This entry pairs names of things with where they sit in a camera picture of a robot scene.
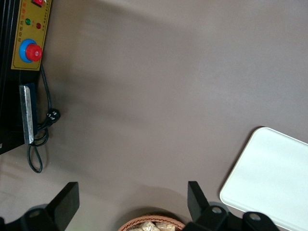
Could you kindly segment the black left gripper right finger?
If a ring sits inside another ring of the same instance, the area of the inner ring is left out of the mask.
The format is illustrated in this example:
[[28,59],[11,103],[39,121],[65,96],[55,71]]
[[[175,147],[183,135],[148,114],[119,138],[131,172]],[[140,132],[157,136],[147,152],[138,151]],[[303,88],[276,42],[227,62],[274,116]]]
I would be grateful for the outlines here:
[[198,182],[189,181],[187,206],[192,218],[184,229],[186,231],[239,231],[241,219],[232,215],[220,203],[210,203]]

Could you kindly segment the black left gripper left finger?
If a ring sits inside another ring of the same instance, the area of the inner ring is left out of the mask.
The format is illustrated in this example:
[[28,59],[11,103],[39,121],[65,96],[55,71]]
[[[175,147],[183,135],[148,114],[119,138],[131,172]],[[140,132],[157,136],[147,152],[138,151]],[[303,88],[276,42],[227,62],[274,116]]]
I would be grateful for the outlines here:
[[28,210],[17,220],[5,223],[6,231],[64,231],[79,209],[79,184],[69,182],[46,207]]

